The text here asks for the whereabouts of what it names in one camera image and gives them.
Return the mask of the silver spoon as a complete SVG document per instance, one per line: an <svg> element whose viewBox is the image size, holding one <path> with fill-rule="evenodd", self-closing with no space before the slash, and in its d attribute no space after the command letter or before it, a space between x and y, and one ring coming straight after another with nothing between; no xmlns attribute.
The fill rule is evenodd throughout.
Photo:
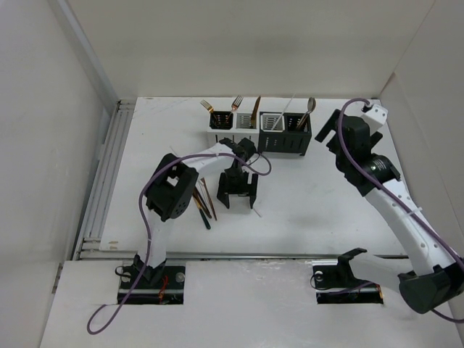
<svg viewBox="0 0 464 348"><path fill-rule="evenodd" d="M308 101L307 101L307 111L304 113L304 115L300 118L300 121L297 124L296 130L300 131L301 129L304 128L307 119L309 118L310 114L314 111L316 108L316 99L315 97L311 96Z"/></svg>

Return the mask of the rose gold fork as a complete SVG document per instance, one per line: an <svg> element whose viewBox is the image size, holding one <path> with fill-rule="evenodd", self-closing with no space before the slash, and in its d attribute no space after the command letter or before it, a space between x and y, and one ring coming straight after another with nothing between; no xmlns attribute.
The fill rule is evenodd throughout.
<svg viewBox="0 0 464 348"><path fill-rule="evenodd" d="M244 97L241 95L238 95L232 102L231 104L231 111L228 113L228 116L226 118L226 121L229 120L229 118L233 115L233 113L240 107Z"/></svg>

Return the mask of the gold fork green handle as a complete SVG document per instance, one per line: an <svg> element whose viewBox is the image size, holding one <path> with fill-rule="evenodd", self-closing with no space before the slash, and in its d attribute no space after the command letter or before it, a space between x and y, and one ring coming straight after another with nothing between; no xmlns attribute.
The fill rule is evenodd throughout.
<svg viewBox="0 0 464 348"><path fill-rule="evenodd" d="M200 104L210 113L212 114L214 112L213 106L206 100L201 100Z"/></svg>

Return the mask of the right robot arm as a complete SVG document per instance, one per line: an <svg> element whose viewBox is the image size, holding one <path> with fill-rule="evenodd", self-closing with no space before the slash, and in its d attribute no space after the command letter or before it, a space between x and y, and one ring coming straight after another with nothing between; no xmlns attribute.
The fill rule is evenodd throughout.
<svg viewBox="0 0 464 348"><path fill-rule="evenodd" d="M335 154L336 168L371 204L406 251L405 260L377 257L355 248L338 256L333 267L315 267L325 274L323 285L349 293L372 283L399 293L415 312L433 312L463 293L463 259L433 230L407 192L398 169L384 155L373 153L381 140L379 128L387 111L366 107L360 116L335 110L315 137Z"/></svg>

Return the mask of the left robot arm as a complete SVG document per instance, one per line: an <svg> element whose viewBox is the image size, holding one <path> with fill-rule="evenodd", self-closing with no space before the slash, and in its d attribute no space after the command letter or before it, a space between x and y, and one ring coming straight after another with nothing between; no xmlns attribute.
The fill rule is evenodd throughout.
<svg viewBox="0 0 464 348"><path fill-rule="evenodd" d="M145 287L157 286L166 263L170 220L179 218L188 208L196 184L208 175L218 174L217 199L230 207L230 196L245 196L253 206L257 198L258 173L242 169L257 153L254 143L229 138L198 153L177 157L166 154L138 198L138 208L147 230L145 247L133 259L136 278Z"/></svg>

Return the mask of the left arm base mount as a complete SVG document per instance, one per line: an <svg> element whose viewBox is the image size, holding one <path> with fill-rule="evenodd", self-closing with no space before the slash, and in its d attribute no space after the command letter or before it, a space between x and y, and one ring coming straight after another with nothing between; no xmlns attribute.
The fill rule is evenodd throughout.
<svg viewBox="0 0 464 348"><path fill-rule="evenodd" d="M117 303L125 305L182 305L186 281L186 265L166 265L154 283L145 278L136 285L124 302L137 273L133 266L118 266L115 275L120 277Z"/></svg>

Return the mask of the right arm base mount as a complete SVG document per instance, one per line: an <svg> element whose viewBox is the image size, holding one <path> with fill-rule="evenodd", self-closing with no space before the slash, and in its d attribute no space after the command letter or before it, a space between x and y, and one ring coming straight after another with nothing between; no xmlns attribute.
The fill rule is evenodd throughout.
<svg viewBox="0 0 464 348"><path fill-rule="evenodd" d="M363 305L384 303L379 285L355 278L351 271L335 260L312 264L310 285L319 305Z"/></svg>

